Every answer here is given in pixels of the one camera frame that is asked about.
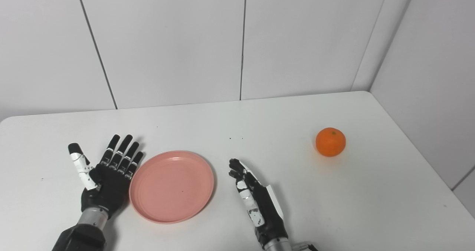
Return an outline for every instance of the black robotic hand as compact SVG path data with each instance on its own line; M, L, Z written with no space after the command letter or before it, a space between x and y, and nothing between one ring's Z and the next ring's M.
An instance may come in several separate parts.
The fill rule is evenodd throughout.
M266 251L317 251L312 244L290 247L284 214L270 185L264 187L252 171L236 158L229 160L229 175L255 226L256 237Z
M120 136L114 135L99 164L88 172L90 179L96 184L96 188L90 190L85 188L83 190L81 195L81 211L90 207L99 207L107 212L110 219L126 201L130 181L144 154L138 152L132 159L139 147L139 143L134 142L126 155L122 157L127 146L132 141L131 135L125 137L117 152L114 153L119 139ZM68 149L73 158L84 156L77 143L71 143Z
M129 186L144 156L134 154L139 143L134 142L124 155L132 136L127 135L114 153L120 136L114 135L99 164L92 168L77 143L68 146L85 189L81 195L81 211L78 224L61 233L53 251L102 251L105 238L102 229L108 219L119 210L127 199Z

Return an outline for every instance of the robotic hand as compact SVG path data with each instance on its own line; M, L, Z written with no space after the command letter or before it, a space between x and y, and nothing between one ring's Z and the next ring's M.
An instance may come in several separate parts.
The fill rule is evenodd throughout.
M139 143L134 142L122 157L132 141L131 135L125 137L114 153L119 139L120 136L114 135L95 168L90 166L77 143L68 146L79 177L85 185L81 195L82 215L78 224L61 233L53 251L102 251L105 248L102 229L107 220L125 203L132 176L144 156L142 152L138 152L134 157L139 147Z
M229 175L236 179L256 237L266 251L317 251L312 244L291 247L284 227L284 214L270 185L264 187L252 171L236 158L229 160Z

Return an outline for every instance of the white surface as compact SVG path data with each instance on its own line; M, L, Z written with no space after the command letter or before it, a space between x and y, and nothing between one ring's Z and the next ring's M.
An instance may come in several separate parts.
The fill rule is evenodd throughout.
M475 174L472 172L453 192L467 208L468 212L475 216Z
M247 0L242 98L349 91L382 2Z
M334 158L314 150L327 126L346 135ZM367 92L171 107L19 116L0 124L0 242L49 250L80 216L83 185L67 146L97 161L114 133L131 133L145 159L202 155L216 177L211 201L178 224L154 224L127 206L105 228L109 250L260 250L236 184L239 158L272 184L292 242L321 251L471 251L475 220Z
M384 0L351 90L369 90L409 0Z
M244 0L83 0L119 108L239 100Z
M0 120L112 109L79 0L0 0Z
M474 15L474 0L412 0L371 89L449 187L475 164Z

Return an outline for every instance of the white table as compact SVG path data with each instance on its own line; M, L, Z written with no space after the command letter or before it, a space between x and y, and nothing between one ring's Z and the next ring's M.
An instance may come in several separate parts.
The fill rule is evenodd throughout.
M328 126L347 139L334 158L314 150ZM138 138L144 161L169 150L198 153L217 185L207 207L178 224L148 222L128 205L105 227L109 250L259 250L229 158L273 185L292 242L314 241L320 251L475 250L475 220L367 92L6 119L2 250L52 248L80 216L83 187L68 143L97 162L115 133Z

